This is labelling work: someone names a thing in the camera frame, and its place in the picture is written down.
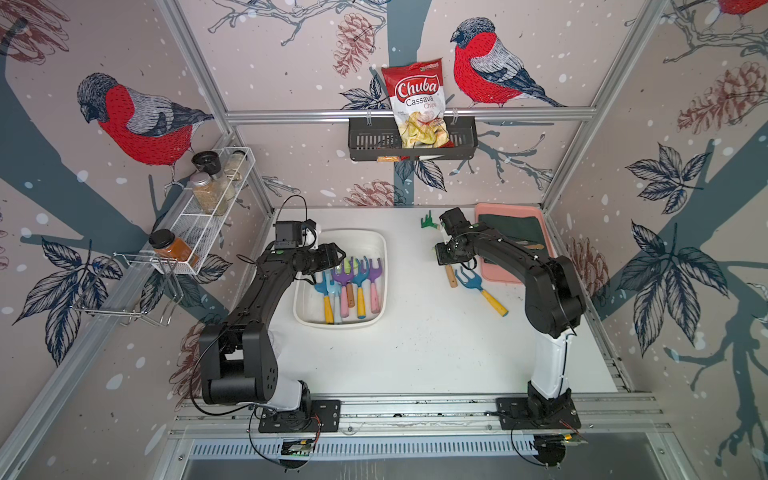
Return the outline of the purple fork pink handle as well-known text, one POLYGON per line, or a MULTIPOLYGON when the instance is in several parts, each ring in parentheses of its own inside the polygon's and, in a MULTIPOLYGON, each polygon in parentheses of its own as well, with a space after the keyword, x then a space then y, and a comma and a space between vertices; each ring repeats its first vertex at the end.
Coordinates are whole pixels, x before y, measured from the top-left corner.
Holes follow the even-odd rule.
POLYGON ((342 319, 347 319, 350 314, 350 309, 347 305, 347 294, 345 290, 345 284, 346 284, 346 275, 344 272, 344 262, 332 270, 332 276, 338 281, 338 283, 341 285, 341 317, 342 319))

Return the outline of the blue fork yellow handle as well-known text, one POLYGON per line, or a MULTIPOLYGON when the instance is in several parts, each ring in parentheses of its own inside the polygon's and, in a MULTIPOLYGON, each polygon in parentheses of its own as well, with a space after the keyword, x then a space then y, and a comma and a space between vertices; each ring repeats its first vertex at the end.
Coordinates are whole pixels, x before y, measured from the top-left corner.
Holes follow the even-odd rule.
POLYGON ((333 306, 330 299, 328 284, 326 280, 326 272, 322 271, 319 274, 313 276, 315 281, 314 288, 323 297, 323 315, 326 324, 332 325, 334 323, 333 306))

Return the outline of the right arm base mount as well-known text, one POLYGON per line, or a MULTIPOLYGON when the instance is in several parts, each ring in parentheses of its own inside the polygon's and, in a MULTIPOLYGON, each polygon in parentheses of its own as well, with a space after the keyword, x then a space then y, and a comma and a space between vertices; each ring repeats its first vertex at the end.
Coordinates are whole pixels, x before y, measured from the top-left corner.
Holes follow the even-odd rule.
POLYGON ((496 410, 491 414, 500 418, 503 430, 581 428, 570 388, 554 398, 545 398, 529 381, 525 396, 500 397, 495 400, 495 405, 496 410))

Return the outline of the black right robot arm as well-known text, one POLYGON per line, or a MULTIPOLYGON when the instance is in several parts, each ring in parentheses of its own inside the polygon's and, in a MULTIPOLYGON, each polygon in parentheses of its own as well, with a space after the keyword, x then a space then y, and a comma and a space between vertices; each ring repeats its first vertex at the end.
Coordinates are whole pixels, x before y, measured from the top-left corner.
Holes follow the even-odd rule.
POLYGON ((483 223, 470 223, 459 208, 445 211, 440 224, 447 236, 435 246, 440 265, 477 257, 502 267, 525 287, 524 311, 539 333, 529 396, 554 400, 568 391, 570 343, 586 300, 573 262, 566 256, 534 253, 483 223))

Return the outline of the lime rake wooden handle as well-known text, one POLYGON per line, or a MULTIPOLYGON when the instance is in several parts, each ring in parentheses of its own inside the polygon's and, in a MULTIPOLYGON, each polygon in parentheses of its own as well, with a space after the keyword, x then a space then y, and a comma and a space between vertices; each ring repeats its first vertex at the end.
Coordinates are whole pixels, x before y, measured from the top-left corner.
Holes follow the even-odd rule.
POLYGON ((345 290, 347 294, 347 305, 349 308, 355 306, 355 295, 353 287, 353 279, 355 276, 355 259, 353 257, 347 257, 344 262, 344 272, 346 275, 345 290))

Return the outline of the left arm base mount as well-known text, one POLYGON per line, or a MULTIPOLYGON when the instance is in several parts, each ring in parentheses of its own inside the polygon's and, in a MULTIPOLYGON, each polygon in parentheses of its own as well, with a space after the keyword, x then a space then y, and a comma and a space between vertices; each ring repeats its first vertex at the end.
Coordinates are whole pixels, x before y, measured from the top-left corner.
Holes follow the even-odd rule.
POLYGON ((264 409, 260 417, 260 433, 326 433, 337 432, 341 416, 338 399, 314 399, 308 385, 299 381, 301 397, 298 408, 291 411, 264 409))

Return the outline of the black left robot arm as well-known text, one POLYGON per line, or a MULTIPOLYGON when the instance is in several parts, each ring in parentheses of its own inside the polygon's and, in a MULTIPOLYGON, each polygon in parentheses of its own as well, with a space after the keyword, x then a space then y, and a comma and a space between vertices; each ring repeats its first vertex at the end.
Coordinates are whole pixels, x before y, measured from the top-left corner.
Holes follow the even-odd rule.
POLYGON ((318 244, 312 219, 277 221, 274 228, 275 240, 254 260, 254 279, 238 305, 200 334, 197 369, 208 405, 247 402, 290 412, 311 402, 304 382, 279 373, 269 326, 294 281, 340 265, 346 253, 334 243, 318 244))

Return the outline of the blue rake yellow handle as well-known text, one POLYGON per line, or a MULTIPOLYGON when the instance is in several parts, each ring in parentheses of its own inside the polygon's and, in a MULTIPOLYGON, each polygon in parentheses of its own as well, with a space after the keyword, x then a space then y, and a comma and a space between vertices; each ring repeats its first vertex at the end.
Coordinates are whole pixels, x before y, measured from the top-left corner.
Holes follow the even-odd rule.
POLYGON ((363 288, 364 281, 368 278, 370 273, 370 263, 367 257, 363 257, 357 261, 357 273, 353 277, 353 283, 357 286, 357 318, 364 320, 367 316, 365 293, 363 288))

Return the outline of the purple rake pink handle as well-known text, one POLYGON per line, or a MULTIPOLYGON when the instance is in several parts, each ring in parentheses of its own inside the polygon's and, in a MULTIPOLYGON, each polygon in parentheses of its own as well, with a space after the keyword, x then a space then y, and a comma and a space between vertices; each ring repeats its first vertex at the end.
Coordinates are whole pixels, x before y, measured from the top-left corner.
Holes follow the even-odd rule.
POLYGON ((368 280, 370 281, 371 310, 374 314, 378 314, 381 311, 380 298, 379 298, 376 281, 381 276, 382 273, 383 273, 382 259, 378 257, 375 260, 370 260, 368 280))

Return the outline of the small green rake wooden handle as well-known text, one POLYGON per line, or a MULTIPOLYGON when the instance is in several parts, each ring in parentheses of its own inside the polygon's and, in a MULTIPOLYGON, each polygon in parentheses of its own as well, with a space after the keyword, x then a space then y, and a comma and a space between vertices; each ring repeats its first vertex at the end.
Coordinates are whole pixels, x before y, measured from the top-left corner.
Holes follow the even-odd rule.
POLYGON ((420 227, 422 229, 433 228, 438 231, 443 230, 442 226, 434 220, 431 210, 429 210, 427 214, 420 219, 420 227))

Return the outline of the teal claw rake yellow handle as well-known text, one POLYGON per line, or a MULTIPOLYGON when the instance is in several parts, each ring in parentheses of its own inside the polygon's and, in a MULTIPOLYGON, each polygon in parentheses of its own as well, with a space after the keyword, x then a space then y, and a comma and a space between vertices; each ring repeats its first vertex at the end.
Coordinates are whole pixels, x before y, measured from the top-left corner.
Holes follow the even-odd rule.
POLYGON ((484 289, 480 275, 473 270, 465 269, 463 266, 455 271, 455 275, 462 286, 470 290, 477 290, 501 317, 508 315, 506 307, 484 289))

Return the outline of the lime hoe wooden handle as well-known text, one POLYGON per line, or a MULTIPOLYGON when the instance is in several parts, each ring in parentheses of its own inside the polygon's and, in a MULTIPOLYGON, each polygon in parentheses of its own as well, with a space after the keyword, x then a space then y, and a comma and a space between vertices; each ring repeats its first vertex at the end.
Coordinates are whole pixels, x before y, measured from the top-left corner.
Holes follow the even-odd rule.
POLYGON ((458 280, 456 277, 456 273, 454 271, 454 268, 452 265, 446 265, 445 266, 446 276, 449 282, 449 285, 451 288, 457 288, 458 287, 458 280))

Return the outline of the light blue fork pale handle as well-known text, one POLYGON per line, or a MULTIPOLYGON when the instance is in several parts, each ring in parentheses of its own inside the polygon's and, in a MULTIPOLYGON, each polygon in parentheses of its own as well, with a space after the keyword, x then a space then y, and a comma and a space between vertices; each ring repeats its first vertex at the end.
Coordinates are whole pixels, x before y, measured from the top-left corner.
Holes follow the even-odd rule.
POLYGON ((328 291, 332 302, 333 323, 341 324, 341 285, 333 276, 330 276, 328 291))

